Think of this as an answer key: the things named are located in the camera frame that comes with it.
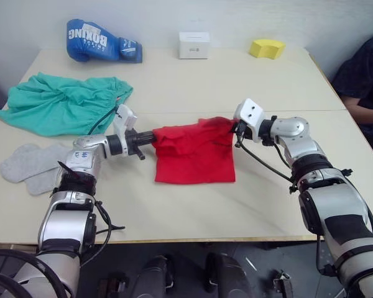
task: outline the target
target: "blue boxing glove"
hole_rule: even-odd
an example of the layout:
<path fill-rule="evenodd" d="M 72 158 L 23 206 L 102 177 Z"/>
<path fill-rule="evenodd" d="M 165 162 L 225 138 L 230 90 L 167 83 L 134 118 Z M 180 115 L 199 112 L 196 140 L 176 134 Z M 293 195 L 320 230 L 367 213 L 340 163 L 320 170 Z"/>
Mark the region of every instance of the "blue boxing glove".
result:
<path fill-rule="evenodd" d="M 125 38 L 117 38 L 93 22 L 79 19 L 67 24 L 67 50 L 71 58 L 85 62 L 91 57 L 123 61 L 142 62 L 142 46 Z"/>

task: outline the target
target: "yellow foam block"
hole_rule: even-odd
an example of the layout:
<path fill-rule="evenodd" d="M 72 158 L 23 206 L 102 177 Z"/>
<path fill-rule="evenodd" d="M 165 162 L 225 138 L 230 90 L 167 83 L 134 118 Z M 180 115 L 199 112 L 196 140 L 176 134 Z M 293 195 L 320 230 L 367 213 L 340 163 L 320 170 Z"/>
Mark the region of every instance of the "yellow foam block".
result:
<path fill-rule="evenodd" d="M 253 41 L 249 53 L 257 58 L 276 59 L 282 54 L 286 44 L 278 40 L 257 39 Z"/>

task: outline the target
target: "dark shirt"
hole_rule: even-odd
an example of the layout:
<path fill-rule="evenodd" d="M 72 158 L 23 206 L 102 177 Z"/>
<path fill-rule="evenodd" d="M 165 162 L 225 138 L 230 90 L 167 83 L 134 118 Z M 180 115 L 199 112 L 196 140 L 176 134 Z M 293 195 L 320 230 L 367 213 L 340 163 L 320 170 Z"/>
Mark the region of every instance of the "dark shirt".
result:
<path fill-rule="evenodd" d="M 359 106 L 373 109 L 373 37 L 341 65 L 332 85 L 339 95 L 360 98 Z M 373 141 L 373 124 L 359 127 Z"/>

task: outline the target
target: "white wall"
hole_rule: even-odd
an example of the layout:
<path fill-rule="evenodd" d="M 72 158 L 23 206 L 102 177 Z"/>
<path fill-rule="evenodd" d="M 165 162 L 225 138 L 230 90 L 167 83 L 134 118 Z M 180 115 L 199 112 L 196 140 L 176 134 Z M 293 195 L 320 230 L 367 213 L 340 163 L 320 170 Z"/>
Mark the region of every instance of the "white wall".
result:
<path fill-rule="evenodd" d="M 207 30 L 215 47 L 244 50 L 279 39 L 306 47 L 332 76 L 373 35 L 373 0 L 0 0 L 0 88 L 17 84 L 39 49 L 65 48 L 72 18 L 144 47 L 173 47 L 180 30 Z"/>

